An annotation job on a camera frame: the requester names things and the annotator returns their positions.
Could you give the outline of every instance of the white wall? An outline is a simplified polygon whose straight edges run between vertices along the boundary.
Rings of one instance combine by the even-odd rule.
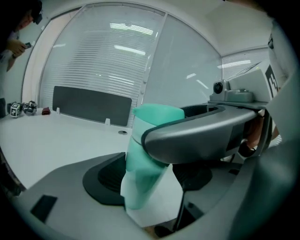
[[[160,35],[143,103],[185,107],[207,103],[222,77],[217,51],[186,24],[167,16]]]
[[[215,29],[221,56],[268,44],[272,19],[264,12],[224,2],[207,18]]]
[[[119,131],[128,134],[120,135]],[[42,116],[38,109],[34,117],[1,119],[0,133],[0,145],[7,163],[19,181],[30,188],[61,166],[126,152],[131,129],[55,112]]]
[[[23,43],[31,42],[31,44],[37,40],[38,36],[42,32],[42,26],[48,23],[49,19],[45,14],[43,20],[39,25],[31,23],[28,27],[20,31],[20,41]],[[3,90],[6,103],[14,101],[21,101],[22,83],[24,78],[27,61],[30,56],[32,48],[25,51],[25,53],[16,59],[14,66],[6,73]]]
[[[27,103],[31,100],[38,102],[41,74],[48,55],[52,50],[56,38],[77,12],[78,10],[61,15],[50,21],[37,40],[25,72],[22,102]]]

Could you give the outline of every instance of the black panel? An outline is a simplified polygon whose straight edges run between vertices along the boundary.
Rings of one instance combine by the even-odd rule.
[[[191,212],[195,212],[198,217],[195,218]],[[180,219],[180,222],[177,226],[176,231],[190,225],[191,223],[193,223],[194,221],[196,221],[197,219],[199,219],[203,215],[204,215],[204,213],[201,210],[199,210],[192,203],[189,203],[187,207],[183,208],[183,213],[182,213],[182,216],[181,216],[181,219]]]
[[[131,98],[80,88],[55,86],[52,108],[71,116],[127,126]]]
[[[233,175],[238,175],[239,174],[239,169],[230,169],[229,173],[233,174]]]
[[[56,200],[57,197],[43,195],[30,212],[44,223]]]
[[[107,189],[121,194],[121,182],[126,173],[125,154],[102,168],[98,173],[99,182]]]
[[[211,170],[203,163],[174,164],[173,172],[183,191],[199,190],[212,178]]]
[[[271,91],[271,95],[272,98],[274,97],[274,91],[278,92],[278,85],[277,85],[277,81],[275,78],[275,75],[273,73],[273,70],[271,68],[271,65],[268,67],[267,71],[266,71],[266,77],[268,79],[268,84],[269,84],[269,88]]]
[[[185,117],[189,118],[203,113],[207,113],[207,104],[183,107],[182,110],[184,111]]]

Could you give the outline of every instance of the green plastic cup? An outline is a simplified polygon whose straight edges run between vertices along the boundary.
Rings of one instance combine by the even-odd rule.
[[[167,105],[144,104],[135,108],[133,113],[133,133],[126,155],[126,174],[122,184],[126,186],[125,206],[140,209],[153,193],[168,166],[154,160],[143,150],[141,137],[150,128],[183,119],[184,111]]]

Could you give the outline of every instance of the gray machine housing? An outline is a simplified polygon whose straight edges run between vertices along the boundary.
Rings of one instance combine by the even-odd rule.
[[[266,106],[265,102],[245,101],[250,99],[247,91],[237,93],[235,97],[242,100],[234,103],[226,101],[232,100],[231,93],[223,98],[215,98],[214,94],[219,93],[214,93],[210,103],[184,108],[184,120],[149,129],[142,136],[145,151],[156,160],[190,165],[192,169],[194,164],[201,163],[212,173],[205,186],[185,191],[182,199],[182,208],[194,215],[196,221],[165,239],[245,238],[274,213],[295,185],[299,172],[298,141],[268,149],[259,156],[268,147],[272,134],[267,111],[253,157],[243,165],[217,161],[238,151],[245,124]],[[86,172],[116,156],[97,157],[56,169],[16,198],[14,205],[44,239],[151,239],[122,206],[102,205],[84,190],[82,179]],[[289,176],[288,181],[277,177],[279,166],[280,176]],[[43,195],[58,198],[45,225],[30,214]]]

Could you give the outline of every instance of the person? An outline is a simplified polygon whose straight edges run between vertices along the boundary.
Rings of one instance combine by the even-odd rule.
[[[19,31],[27,27],[31,22],[38,24],[41,21],[41,11],[42,2],[40,0],[22,1],[17,7],[16,15],[12,17],[12,21],[8,21],[6,28],[3,29],[6,40],[0,43],[0,118],[6,116],[6,102],[3,91],[5,73],[13,67],[16,59],[27,48],[19,40]]]
[[[240,4],[252,9],[265,12],[265,10],[256,3],[254,0],[227,0],[232,3]],[[299,68],[299,62],[297,55],[293,50],[291,43],[282,30],[281,26],[275,19],[272,21],[272,29],[269,41],[267,42],[269,47],[269,59],[270,65],[274,72],[278,89],[280,90],[284,84],[288,81],[289,77],[296,72]],[[259,143],[260,136],[263,128],[263,118],[257,117],[250,123],[248,123],[247,141],[241,145],[241,150],[251,155],[251,149],[256,147]],[[277,127],[275,127],[272,140],[279,135]]]

